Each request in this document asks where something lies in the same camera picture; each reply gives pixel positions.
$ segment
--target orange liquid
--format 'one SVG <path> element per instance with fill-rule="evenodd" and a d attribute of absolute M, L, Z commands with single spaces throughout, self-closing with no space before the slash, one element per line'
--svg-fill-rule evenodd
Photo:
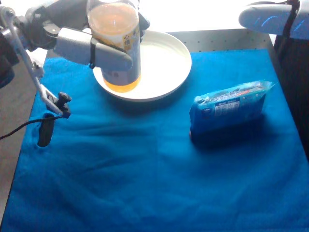
<path fill-rule="evenodd" d="M 126 48 L 123 37 L 133 33 L 139 26 L 139 19 L 135 9 L 124 3 L 110 3 L 99 5 L 88 14 L 88 22 L 93 36 L 106 44 L 111 44 L 125 49 L 129 55 L 136 52 L 133 58 L 133 67 L 125 75 L 132 80 L 127 85 L 115 85 L 104 79 L 105 84 L 117 92 L 128 92 L 134 89 L 140 82 L 140 42 L 138 46 Z"/>

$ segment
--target blue tablecloth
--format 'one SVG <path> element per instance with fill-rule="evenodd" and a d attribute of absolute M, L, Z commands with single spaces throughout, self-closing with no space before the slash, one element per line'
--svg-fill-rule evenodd
<path fill-rule="evenodd" d="M 72 96 L 72 115 L 56 121 L 48 147 L 28 126 L 2 231 L 307 231 L 309 166 L 279 84 L 263 122 L 242 129 L 249 139 L 237 129 L 228 145 L 189 139 L 194 96 L 278 81 L 267 51 L 192 60 L 183 86 L 151 103 L 118 100 L 87 66 L 47 60 L 42 82 Z M 36 96 L 31 119 L 46 112 Z"/>

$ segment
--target plastic packaging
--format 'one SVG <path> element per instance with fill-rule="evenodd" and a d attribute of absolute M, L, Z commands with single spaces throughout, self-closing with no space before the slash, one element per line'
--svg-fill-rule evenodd
<path fill-rule="evenodd" d="M 140 81 L 140 27 L 137 0 L 88 0 L 88 23 L 93 36 L 104 44 L 119 47 L 133 59 L 128 72 L 102 70 L 106 85 L 127 92 Z"/>
<path fill-rule="evenodd" d="M 274 84 L 255 81 L 195 97 L 190 110 L 190 134 L 201 134 L 258 118 L 266 93 Z"/>

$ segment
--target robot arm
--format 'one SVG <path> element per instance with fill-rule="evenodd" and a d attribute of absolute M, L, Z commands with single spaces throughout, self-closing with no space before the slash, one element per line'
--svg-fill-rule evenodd
<path fill-rule="evenodd" d="M 241 12 L 239 23 L 259 32 L 309 40 L 309 0 L 255 2 Z"/>
<path fill-rule="evenodd" d="M 85 0 L 76 0 L 74 4 L 78 4 L 76 2 L 81 3 Z M 47 108 L 68 118 L 70 110 L 67 102 L 71 101 L 70 96 L 59 93 L 56 97 L 40 83 L 40 78 L 44 74 L 43 68 L 30 59 L 26 49 L 29 51 L 38 47 L 54 49 L 58 55 L 73 62 L 90 64 L 91 68 L 97 66 L 126 71 L 132 67 L 133 61 L 125 51 L 102 44 L 91 34 L 69 28 L 59 28 L 53 23 L 55 17 L 53 12 L 55 12 L 54 8 L 61 9 L 63 6 L 61 4 L 68 4 L 68 1 L 58 0 L 48 7 L 31 8 L 25 17 L 16 17 L 11 8 L 0 6 L 0 19 L 4 22 L 4 28 L 0 30 L 0 57 L 7 57 L 11 65 L 15 65 L 16 54 L 20 54 Z M 149 22 L 140 15 L 141 32 L 149 25 Z"/>

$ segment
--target white plate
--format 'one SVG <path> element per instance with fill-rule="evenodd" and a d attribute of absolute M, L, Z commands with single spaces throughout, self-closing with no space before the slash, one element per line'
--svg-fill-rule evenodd
<path fill-rule="evenodd" d="M 108 88 L 101 69 L 93 69 L 97 82 L 112 95 L 133 102 L 153 101 L 178 89 L 188 77 L 192 60 L 189 50 L 175 37 L 146 31 L 140 45 L 141 79 L 131 91 L 118 93 Z"/>

